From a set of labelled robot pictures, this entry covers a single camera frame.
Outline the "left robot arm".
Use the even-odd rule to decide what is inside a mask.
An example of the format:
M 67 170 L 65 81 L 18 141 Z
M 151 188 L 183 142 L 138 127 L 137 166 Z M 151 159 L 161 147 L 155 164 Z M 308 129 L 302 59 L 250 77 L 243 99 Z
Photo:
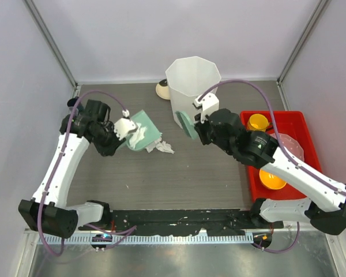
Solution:
M 94 225 L 107 229 L 112 221 L 108 203 L 88 200 L 85 204 L 68 206 L 67 195 L 78 164 L 90 145 L 101 156 L 112 156 L 126 140 L 120 127 L 131 124 L 129 112 L 122 111 L 116 123 L 106 120 L 110 107 L 97 100 L 88 100 L 85 108 L 77 108 L 61 123 L 57 149 L 50 167 L 30 200 L 21 200 L 18 211 L 32 231 L 42 226 L 49 235 L 70 238 L 81 226 Z

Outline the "white plastic trash bin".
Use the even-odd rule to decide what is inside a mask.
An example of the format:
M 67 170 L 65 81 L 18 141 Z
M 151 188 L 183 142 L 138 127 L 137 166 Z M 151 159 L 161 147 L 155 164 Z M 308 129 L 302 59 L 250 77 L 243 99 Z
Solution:
M 166 70 L 166 78 L 173 118 L 179 126 L 175 112 L 184 111 L 194 119 L 194 100 L 221 81 L 216 64 L 198 56 L 176 59 Z

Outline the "green hand brush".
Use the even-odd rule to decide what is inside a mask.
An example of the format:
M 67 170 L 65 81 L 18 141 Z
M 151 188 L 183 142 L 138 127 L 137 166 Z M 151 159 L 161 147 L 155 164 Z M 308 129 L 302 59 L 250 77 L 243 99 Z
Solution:
M 198 134 L 195 131 L 194 124 L 187 113 L 184 111 L 176 111 L 175 115 L 186 136 L 188 136 L 192 140 L 195 140 L 198 137 Z

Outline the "paper scrap large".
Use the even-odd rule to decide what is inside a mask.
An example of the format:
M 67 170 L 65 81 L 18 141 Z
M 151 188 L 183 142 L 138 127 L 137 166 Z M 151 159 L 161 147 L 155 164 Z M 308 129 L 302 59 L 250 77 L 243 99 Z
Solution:
M 147 130 L 146 126 L 142 126 L 141 123 L 137 123 L 137 130 L 129 138 L 129 146 L 130 146 L 130 148 L 132 148 L 132 149 L 136 148 L 136 145 L 141 140 L 144 139 L 146 130 Z

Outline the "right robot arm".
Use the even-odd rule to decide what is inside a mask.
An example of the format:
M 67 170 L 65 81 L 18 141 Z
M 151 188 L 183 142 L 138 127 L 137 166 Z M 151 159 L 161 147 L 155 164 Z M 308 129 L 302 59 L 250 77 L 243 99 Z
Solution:
M 299 200 L 256 199 L 249 213 L 252 226 L 306 222 L 330 235 L 346 229 L 346 184 L 305 164 L 271 135 L 246 129 L 239 115 L 226 108 L 195 115 L 194 129 L 204 145 L 214 144 L 241 164 L 271 173 L 304 194 Z

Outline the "green plastic dustpan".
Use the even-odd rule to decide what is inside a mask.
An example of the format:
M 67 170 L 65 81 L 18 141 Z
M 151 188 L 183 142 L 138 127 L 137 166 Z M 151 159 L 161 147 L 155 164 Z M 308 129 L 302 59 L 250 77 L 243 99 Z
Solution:
M 127 138 L 126 146 L 132 151 L 142 151 L 161 137 L 161 133 L 144 110 L 131 117 L 137 130 Z

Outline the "cream round plate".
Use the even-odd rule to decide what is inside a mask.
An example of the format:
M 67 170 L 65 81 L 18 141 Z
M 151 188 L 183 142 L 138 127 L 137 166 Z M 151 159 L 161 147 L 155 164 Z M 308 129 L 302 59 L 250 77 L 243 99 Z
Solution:
M 167 79 L 163 79 L 157 83 L 156 94 L 164 100 L 170 100 L 170 93 L 169 93 Z

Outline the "paper scrap small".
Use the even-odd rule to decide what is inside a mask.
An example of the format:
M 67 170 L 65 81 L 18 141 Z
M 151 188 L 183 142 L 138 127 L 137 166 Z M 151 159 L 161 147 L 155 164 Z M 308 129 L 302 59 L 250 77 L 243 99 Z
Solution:
M 174 154 L 175 151 L 172 149 L 171 144 L 167 143 L 166 141 L 160 141 L 156 144 L 156 149 L 160 152 L 165 152 L 169 154 Z

